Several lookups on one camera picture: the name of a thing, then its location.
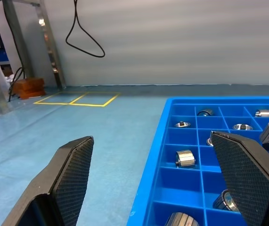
black cable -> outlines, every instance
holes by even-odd
[[[7,17],[7,13],[6,13],[5,8],[3,9],[3,11],[4,11],[4,16],[5,16],[5,18],[6,18],[7,22],[8,22],[8,17]],[[11,27],[11,25],[10,25],[9,22],[8,22],[8,27],[11,30],[13,41],[14,41],[14,44],[16,46],[17,54],[18,54],[18,57],[19,57],[20,62],[21,62],[21,67],[19,67],[17,69],[16,73],[14,74],[14,77],[13,77],[13,80],[12,80],[12,83],[11,83],[11,86],[8,89],[8,101],[10,102],[11,101],[11,97],[12,97],[12,92],[13,92],[13,86],[14,86],[15,82],[20,78],[20,76],[22,75],[22,73],[23,73],[23,78],[25,79],[25,73],[24,73],[24,64],[23,64],[22,59],[20,57],[20,53],[19,53],[19,50],[18,50],[18,47],[17,47],[17,44],[16,44],[16,39],[15,39],[14,33],[12,32],[12,27]]]
[[[74,17],[73,17],[73,25],[72,25],[72,28],[70,29],[70,31],[69,31],[69,33],[68,33],[68,35],[67,35],[67,37],[66,37],[66,39],[65,39],[65,42],[69,45],[69,46],[71,46],[71,47],[73,47],[73,48],[75,48],[75,49],[77,49],[77,50],[79,50],[79,51],[81,51],[81,52],[83,52],[83,53],[86,53],[86,54],[88,54],[88,55],[91,55],[91,56],[93,56],[93,57],[99,57],[99,58],[102,58],[102,57],[104,57],[105,56],[105,51],[104,51],[104,49],[101,47],[101,45],[90,35],[90,34],[88,34],[88,32],[81,26],[81,24],[80,24],[80,21],[79,21],[79,18],[78,18],[78,12],[77,12],[77,3],[78,3],[78,0],[73,0],[73,3],[74,3]],[[72,45],[72,44],[70,44],[69,42],[68,42],[68,38],[69,38],[69,36],[70,36],[70,34],[72,33],[72,31],[73,31],[73,28],[74,28],[74,25],[75,25],[75,23],[76,23],[76,21],[78,22],[78,25],[79,25],[79,27],[82,29],[82,31],[84,31],[99,47],[100,47],[100,49],[102,50],[102,52],[103,52],[103,55],[95,55],[95,54],[92,54],[92,53],[89,53],[89,52],[87,52],[87,51],[85,51],[85,50],[83,50],[83,49],[81,49],[81,48],[79,48],[79,47],[76,47],[76,46],[74,46],[74,45]]]
[[[23,70],[23,67],[19,67],[16,71],[16,73],[14,74],[14,78],[12,80],[12,83],[11,83],[11,86],[10,88],[8,89],[8,101],[10,102],[11,101],[11,97],[12,97],[12,92],[13,92],[13,86],[15,84],[15,82],[20,78],[20,76],[22,75],[23,73],[23,77],[25,78],[25,74],[24,74],[24,70]]]

black wire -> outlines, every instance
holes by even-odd
[[[6,20],[8,22],[8,17],[7,17],[7,13],[6,13],[6,10],[5,8],[3,9],[4,11],[4,16],[6,17]],[[21,62],[21,67],[19,67],[16,71],[16,73],[14,74],[14,77],[13,77],[13,80],[12,80],[12,83],[11,83],[11,86],[10,88],[8,89],[8,101],[10,102],[11,101],[11,97],[12,97],[12,92],[13,92],[13,86],[14,84],[16,83],[16,81],[20,78],[20,76],[22,75],[23,73],[23,78],[25,79],[25,73],[24,73],[24,64],[22,62],[22,58],[20,57],[20,53],[19,53],[19,50],[18,50],[18,47],[17,47],[17,44],[16,44],[16,39],[15,39],[15,36],[14,36],[14,33],[12,32],[12,27],[10,25],[10,23],[8,22],[8,27],[10,28],[11,30],[11,33],[12,33],[12,37],[13,37],[13,41],[14,41],[14,44],[16,46],[16,50],[17,50],[17,54],[19,56],[19,59],[20,59],[20,62]]]
[[[83,52],[83,53],[86,53],[86,54],[88,54],[88,55],[91,55],[91,56],[93,56],[93,57],[99,57],[99,58],[102,58],[102,57],[104,57],[105,56],[105,51],[104,51],[104,49],[101,47],[101,45],[90,35],[90,34],[88,34],[88,32],[81,26],[81,24],[80,24],[80,21],[79,21],[79,18],[78,18],[78,12],[77,12],[77,3],[78,3],[78,0],[73,0],[73,3],[74,3],[74,17],[73,17],[73,25],[72,25],[72,28],[70,29],[70,31],[69,31],[69,33],[68,33],[68,35],[67,35],[67,37],[66,37],[66,39],[65,39],[65,42],[69,45],[69,46],[71,46],[71,47],[73,47],[73,48],[75,48],[75,49],[77,49],[77,50],[79,50],[79,51],[81,51],[81,52]],[[75,23],[76,23],[76,21],[78,22],[78,25],[79,25],[79,27],[82,29],[82,31],[84,31],[99,47],[100,47],[100,49],[102,50],[102,52],[103,52],[103,55],[94,55],[94,54],[92,54],[92,53],[89,53],[89,52],[87,52],[87,51],[85,51],[85,50],[83,50],[83,49],[81,49],[81,48],[79,48],[79,47],[76,47],[76,46],[74,46],[74,45],[72,45],[72,44],[70,44],[69,42],[68,42],[68,38],[69,38],[69,36],[70,36],[70,34],[72,33],[72,31],[73,31],[73,28],[74,28],[74,25],[75,25]]]
[[[25,77],[23,67],[19,67],[19,68],[17,69],[16,73],[14,74],[14,78],[13,78],[13,80],[12,80],[11,86],[10,86],[10,88],[8,89],[8,101],[9,101],[9,102],[11,101],[12,92],[13,92],[13,86],[14,86],[15,82],[20,78],[20,76],[22,75],[22,73],[23,73],[23,76]]]

blue floor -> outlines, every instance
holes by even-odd
[[[126,225],[168,97],[267,96],[269,86],[99,86],[67,91],[121,95],[106,107],[34,105],[39,99],[12,102],[14,110],[0,116],[0,224],[60,146],[93,135],[89,183],[77,225]],[[78,96],[64,94],[45,102],[69,102]],[[76,103],[99,105],[110,97],[88,95]]]

white wall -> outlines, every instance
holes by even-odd
[[[68,85],[269,84],[269,0],[78,1],[81,23],[106,57],[66,45],[73,2],[45,0]],[[21,7],[23,26],[34,27]],[[32,31],[24,34],[35,41]],[[101,54],[77,25],[70,42]]]

blue plastic tray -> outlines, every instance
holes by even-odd
[[[214,116],[196,116],[205,108]],[[269,109],[269,97],[176,97],[168,99],[134,200],[128,226],[164,226],[173,212],[184,212],[201,226],[245,226],[240,213],[213,209],[226,189],[214,149],[206,140],[211,130],[226,131],[258,142],[269,118],[254,117]],[[188,121],[190,128],[175,128]],[[233,130],[246,123],[253,130]],[[191,150],[195,169],[175,167],[176,151]]]

